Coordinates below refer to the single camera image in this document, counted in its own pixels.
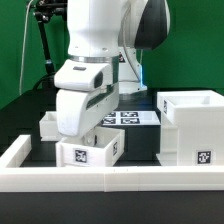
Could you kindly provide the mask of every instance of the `black table surface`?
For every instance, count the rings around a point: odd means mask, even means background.
[[[31,134],[32,153],[23,166],[55,166],[54,143],[40,142],[39,134],[39,120],[55,111],[55,96],[50,90],[28,91],[0,110],[1,154],[20,134]],[[151,103],[143,99],[118,109],[148,110]],[[46,154],[46,148],[52,150]],[[223,224],[223,208],[223,191],[0,193],[2,224]]]

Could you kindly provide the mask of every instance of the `green backdrop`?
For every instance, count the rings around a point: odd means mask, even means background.
[[[168,0],[168,5],[170,33],[157,49],[144,51],[144,83],[149,88],[202,87],[224,93],[224,1]],[[25,0],[5,1],[0,8],[0,108],[19,96],[25,11]],[[66,24],[54,17],[46,29],[58,69],[67,57]],[[40,34],[30,13],[23,91],[43,75]]]

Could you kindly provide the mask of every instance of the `white box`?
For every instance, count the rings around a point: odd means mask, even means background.
[[[58,132],[57,112],[47,111],[39,122],[41,141],[60,141],[62,135]]]
[[[56,144],[57,167],[113,166],[124,152],[125,131],[96,127],[97,144],[85,146],[82,139],[65,137]]]
[[[224,165],[224,97],[213,91],[159,92],[162,165]]]

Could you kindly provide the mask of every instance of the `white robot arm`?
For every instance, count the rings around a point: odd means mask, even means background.
[[[55,76],[59,132],[82,137],[119,102],[119,45],[153,49],[167,37],[166,0],[68,0],[69,59]]]

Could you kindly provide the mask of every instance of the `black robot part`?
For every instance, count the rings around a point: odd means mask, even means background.
[[[152,50],[167,37],[165,0],[149,0],[138,27],[135,48]]]

